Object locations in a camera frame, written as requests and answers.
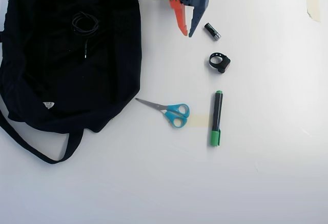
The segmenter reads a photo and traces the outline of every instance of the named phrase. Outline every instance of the tape strip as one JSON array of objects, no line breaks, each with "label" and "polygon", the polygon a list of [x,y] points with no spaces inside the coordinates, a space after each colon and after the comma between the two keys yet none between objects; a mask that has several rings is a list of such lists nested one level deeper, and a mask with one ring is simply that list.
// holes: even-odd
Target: tape strip
[{"label": "tape strip", "polygon": [[190,115],[186,127],[208,128],[212,124],[212,115]]},{"label": "tape strip", "polygon": [[321,22],[320,18],[320,0],[306,0],[307,13],[316,22]]}]

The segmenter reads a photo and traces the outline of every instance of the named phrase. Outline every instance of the scissor blade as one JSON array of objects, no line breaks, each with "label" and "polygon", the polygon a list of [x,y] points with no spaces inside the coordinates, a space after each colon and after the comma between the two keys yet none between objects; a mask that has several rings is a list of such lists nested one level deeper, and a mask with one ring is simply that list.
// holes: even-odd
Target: scissor blade
[{"label": "scissor blade", "polygon": [[165,109],[167,109],[167,106],[163,106],[163,105],[155,104],[155,103],[152,103],[152,102],[148,102],[148,101],[142,100],[140,98],[136,98],[136,100],[138,100],[140,103],[142,103],[144,105],[147,105],[149,107],[152,107],[153,109],[156,109],[156,110],[165,110]]}]

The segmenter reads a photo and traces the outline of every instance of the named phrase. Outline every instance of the bag strap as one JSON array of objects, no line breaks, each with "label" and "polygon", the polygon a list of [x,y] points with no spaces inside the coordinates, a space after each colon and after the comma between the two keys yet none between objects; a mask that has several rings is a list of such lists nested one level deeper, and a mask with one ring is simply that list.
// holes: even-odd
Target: bag strap
[{"label": "bag strap", "polygon": [[49,164],[57,164],[61,161],[66,161],[68,158],[70,158],[79,146],[83,137],[83,130],[79,132],[70,133],[64,157],[61,160],[53,160],[30,146],[25,140],[23,140],[23,138],[15,131],[15,129],[7,122],[2,112],[0,112],[0,127],[5,130],[9,134],[9,136],[12,137],[24,149],[28,150],[29,152]]}]

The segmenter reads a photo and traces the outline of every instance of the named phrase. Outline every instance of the green marker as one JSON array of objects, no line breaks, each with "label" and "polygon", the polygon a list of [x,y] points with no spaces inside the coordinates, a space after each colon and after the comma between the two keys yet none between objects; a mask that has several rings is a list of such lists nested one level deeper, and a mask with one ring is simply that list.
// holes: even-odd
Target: green marker
[{"label": "green marker", "polygon": [[223,100],[223,93],[221,91],[217,91],[215,93],[215,102],[214,102],[211,146],[220,145],[220,136],[221,136],[220,119],[221,119],[221,110],[222,110],[222,100]]}]

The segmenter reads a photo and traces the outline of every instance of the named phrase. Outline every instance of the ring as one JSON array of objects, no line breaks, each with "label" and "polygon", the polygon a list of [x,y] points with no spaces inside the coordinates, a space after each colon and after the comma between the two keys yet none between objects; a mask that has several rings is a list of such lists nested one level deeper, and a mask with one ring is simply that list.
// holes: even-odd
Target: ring
[{"label": "ring", "polygon": [[[214,57],[220,57],[222,58],[222,61],[218,64],[212,62],[212,58]],[[210,65],[217,69],[217,71],[219,71],[221,74],[224,74],[226,72],[226,70],[228,69],[229,65],[231,63],[231,60],[226,56],[226,55],[223,55],[222,53],[213,53],[211,56],[210,56]]]}]

